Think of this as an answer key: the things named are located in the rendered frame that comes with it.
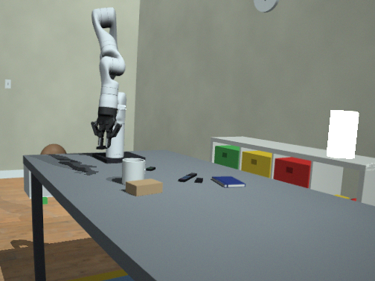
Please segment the tan rectangular block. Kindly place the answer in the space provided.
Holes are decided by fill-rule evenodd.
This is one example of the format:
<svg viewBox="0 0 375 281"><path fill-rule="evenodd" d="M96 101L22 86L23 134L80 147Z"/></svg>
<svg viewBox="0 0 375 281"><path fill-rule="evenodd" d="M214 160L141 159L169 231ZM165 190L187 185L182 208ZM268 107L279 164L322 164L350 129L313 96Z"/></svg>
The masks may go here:
<svg viewBox="0 0 375 281"><path fill-rule="evenodd" d="M162 193L163 183L154 179L126 181L126 192L134 196Z"/></svg>

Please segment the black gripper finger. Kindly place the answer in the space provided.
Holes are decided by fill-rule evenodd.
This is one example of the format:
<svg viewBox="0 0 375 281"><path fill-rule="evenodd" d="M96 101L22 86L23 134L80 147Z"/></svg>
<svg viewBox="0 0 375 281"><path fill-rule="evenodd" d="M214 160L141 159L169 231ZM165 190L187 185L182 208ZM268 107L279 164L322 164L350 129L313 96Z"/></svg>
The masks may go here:
<svg viewBox="0 0 375 281"><path fill-rule="evenodd" d="M106 131L105 129L102 129L103 120L100 120L99 129L97 127L98 126L97 121L91 122L91 125L92 125L94 135L98 136L98 146L102 146L103 145L104 132Z"/></svg>
<svg viewBox="0 0 375 281"><path fill-rule="evenodd" d="M119 124L118 122L115 121L115 128L114 130L109 129L109 121L106 121L106 148L109 148L111 146L111 139L115 138L121 129L122 124Z"/></svg>

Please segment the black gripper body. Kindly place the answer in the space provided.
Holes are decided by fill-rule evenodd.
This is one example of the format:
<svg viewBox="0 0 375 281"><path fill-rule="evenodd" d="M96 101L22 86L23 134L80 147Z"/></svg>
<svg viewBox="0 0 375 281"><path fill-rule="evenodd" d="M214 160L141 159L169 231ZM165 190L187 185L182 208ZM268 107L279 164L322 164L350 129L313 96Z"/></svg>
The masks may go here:
<svg viewBox="0 0 375 281"><path fill-rule="evenodd" d="M100 125L100 120L103 120L103 127L102 129L106 129L106 121L109 121L109 129L112 129L115 125L117 116L117 109L112 107L98 107L98 118L97 123ZM117 121L116 121L117 122Z"/></svg>

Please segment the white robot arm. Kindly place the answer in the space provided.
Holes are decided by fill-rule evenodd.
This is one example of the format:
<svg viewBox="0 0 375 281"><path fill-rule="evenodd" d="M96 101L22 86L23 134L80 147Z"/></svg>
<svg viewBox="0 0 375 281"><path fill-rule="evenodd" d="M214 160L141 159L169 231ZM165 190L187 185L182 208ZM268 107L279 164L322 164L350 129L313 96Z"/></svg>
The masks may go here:
<svg viewBox="0 0 375 281"><path fill-rule="evenodd" d="M119 84L113 79L115 76L121 76L125 72L126 66L124 59L118 52L115 9L113 7L94 9L92 11L92 24L100 43L101 51L99 64L101 92L98 107L116 108L118 110L116 120L122 124L117 136L111 139L111 146L106 149L106 157L123 158L126 95L123 92L118 92ZM110 28L109 33L103 28Z"/></svg>

